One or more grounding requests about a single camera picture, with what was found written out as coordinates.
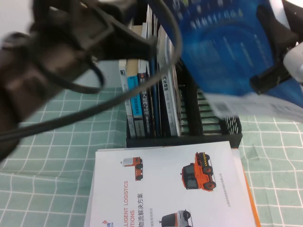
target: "checkered tablecloth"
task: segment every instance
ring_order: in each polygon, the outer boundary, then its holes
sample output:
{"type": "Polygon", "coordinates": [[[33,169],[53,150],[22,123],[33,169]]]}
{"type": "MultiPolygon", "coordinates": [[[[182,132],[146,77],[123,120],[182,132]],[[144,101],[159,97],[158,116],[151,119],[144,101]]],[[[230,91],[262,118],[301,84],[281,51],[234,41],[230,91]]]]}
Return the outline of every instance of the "checkered tablecloth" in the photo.
{"type": "MultiPolygon", "coordinates": [[[[24,125],[87,108],[121,93],[66,91],[24,125]]],[[[0,227],[82,227],[95,152],[125,146],[124,104],[77,124],[24,139],[0,164],[0,227]]],[[[303,227],[303,124],[241,117],[241,159],[262,226],[303,227]]]]}
{"type": "MultiPolygon", "coordinates": [[[[43,122],[109,100],[122,92],[97,95],[63,92],[27,123],[43,122]]],[[[22,140],[0,164],[1,227],[83,227],[95,152],[125,147],[124,104],[77,124],[22,140]]]]}
{"type": "Polygon", "coordinates": [[[241,160],[262,226],[303,227],[303,124],[241,117],[241,160]]]}

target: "black plastic organizer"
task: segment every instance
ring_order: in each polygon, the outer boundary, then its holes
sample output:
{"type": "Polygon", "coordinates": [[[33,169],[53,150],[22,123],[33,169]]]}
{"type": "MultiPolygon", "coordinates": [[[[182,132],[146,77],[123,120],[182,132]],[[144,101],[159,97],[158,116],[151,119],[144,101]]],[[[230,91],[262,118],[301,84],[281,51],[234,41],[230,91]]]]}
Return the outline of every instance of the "black plastic organizer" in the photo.
{"type": "Polygon", "coordinates": [[[184,64],[180,62],[176,69],[182,97],[182,136],[131,139],[127,127],[126,146],[128,148],[161,147],[229,141],[231,148],[238,148],[242,139],[242,127],[239,118],[229,116],[225,119],[219,119],[215,117],[184,64]]]}

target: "black cable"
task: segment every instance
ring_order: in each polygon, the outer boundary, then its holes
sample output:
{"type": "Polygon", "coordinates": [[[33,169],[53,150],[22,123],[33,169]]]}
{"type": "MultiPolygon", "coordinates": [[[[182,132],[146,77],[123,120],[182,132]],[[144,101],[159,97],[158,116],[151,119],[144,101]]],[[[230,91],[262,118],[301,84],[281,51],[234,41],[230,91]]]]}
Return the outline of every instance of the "black cable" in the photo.
{"type": "Polygon", "coordinates": [[[31,126],[19,128],[16,130],[11,130],[7,131],[5,133],[0,134],[0,142],[4,142],[6,140],[14,140],[14,139],[20,139],[24,138],[27,136],[32,136],[36,135],[45,131],[50,131],[54,130],[69,124],[73,124],[75,122],[84,120],[88,117],[91,117],[93,115],[96,115],[102,111],[105,111],[109,108],[112,108],[121,102],[124,102],[125,100],[134,97],[137,95],[139,92],[149,88],[150,86],[154,85],[157,83],[163,74],[167,73],[167,71],[175,64],[178,62],[180,55],[182,54],[182,36],[178,27],[178,24],[172,15],[170,9],[167,7],[167,5],[164,3],[163,0],[155,0],[157,3],[158,7],[160,8],[159,10],[164,14],[166,17],[166,21],[170,22],[170,26],[172,29],[172,34],[174,35],[175,38],[175,51],[173,56],[171,57],[170,62],[164,66],[160,72],[158,72],[156,75],[151,77],[148,81],[145,83],[142,83],[138,87],[129,90],[122,95],[113,98],[112,100],[109,100],[105,103],[99,104],[97,106],[88,108],[86,110],[83,110],[81,112],[73,113],[64,117],[60,117],[54,120],[34,124],[31,126]]]}
{"type": "MultiPolygon", "coordinates": [[[[67,44],[71,45],[73,48],[82,51],[83,48],[77,41],[77,39],[74,37],[73,34],[69,34],[64,31],[64,29],[60,27],[52,27],[58,34],[62,35],[66,41],[67,44]]],[[[82,94],[97,94],[100,92],[102,87],[104,86],[104,76],[101,72],[101,70],[95,65],[95,63],[92,61],[92,56],[88,55],[85,57],[85,62],[89,66],[89,68],[95,73],[99,80],[99,87],[88,87],[88,86],[83,86],[80,84],[76,84],[73,82],[69,82],[60,76],[56,75],[55,73],[51,72],[48,70],[39,60],[37,55],[35,54],[35,44],[31,42],[32,40],[35,40],[33,36],[38,36],[39,34],[37,32],[32,32],[30,36],[28,36],[29,40],[29,45],[26,48],[26,51],[29,55],[30,60],[32,63],[35,65],[35,67],[43,74],[49,81],[52,83],[61,86],[64,89],[68,89],[77,93],[82,93],[82,94]]]]}

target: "orange vehicle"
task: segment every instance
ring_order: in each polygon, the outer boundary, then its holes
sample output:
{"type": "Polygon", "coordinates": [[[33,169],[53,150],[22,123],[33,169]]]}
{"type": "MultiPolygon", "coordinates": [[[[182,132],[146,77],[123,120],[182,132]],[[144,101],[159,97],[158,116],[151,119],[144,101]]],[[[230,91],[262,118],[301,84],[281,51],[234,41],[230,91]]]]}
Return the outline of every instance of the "orange vehicle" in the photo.
{"type": "Polygon", "coordinates": [[[209,155],[196,153],[195,163],[191,163],[182,169],[182,181],[186,189],[202,189],[213,191],[216,183],[213,181],[213,168],[209,165],[209,155]]]}
{"type": "Polygon", "coordinates": [[[121,164],[123,167],[134,166],[134,175],[136,181],[143,179],[143,162],[140,157],[125,158],[121,164]]]}

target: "wheel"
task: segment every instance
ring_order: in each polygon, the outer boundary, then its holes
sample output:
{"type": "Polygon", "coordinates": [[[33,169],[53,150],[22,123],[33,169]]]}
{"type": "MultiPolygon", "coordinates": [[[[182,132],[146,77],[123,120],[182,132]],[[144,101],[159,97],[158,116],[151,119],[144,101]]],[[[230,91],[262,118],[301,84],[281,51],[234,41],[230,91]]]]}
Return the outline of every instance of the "wheel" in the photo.
{"type": "Polygon", "coordinates": [[[206,190],[212,190],[216,187],[216,183],[215,182],[207,182],[207,183],[203,184],[203,186],[206,190]]]}
{"type": "Polygon", "coordinates": [[[143,179],[143,176],[142,176],[142,175],[136,176],[136,180],[137,180],[137,181],[140,181],[140,180],[142,180],[142,179],[143,179]]]}
{"type": "Polygon", "coordinates": [[[143,164],[136,165],[136,169],[142,169],[142,168],[143,168],[143,164]]]}
{"type": "Polygon", "coordinates": [[[203,173],[212,175],[213,174],[213,168],[211,166],[205,166],[203,168],[203,173]]]}
{"type": "Polygon", "coordinates": [[[187,221],[188,219],[190,219],[190,213],[188,211],[184,211],[183,217],[187,221]]]}

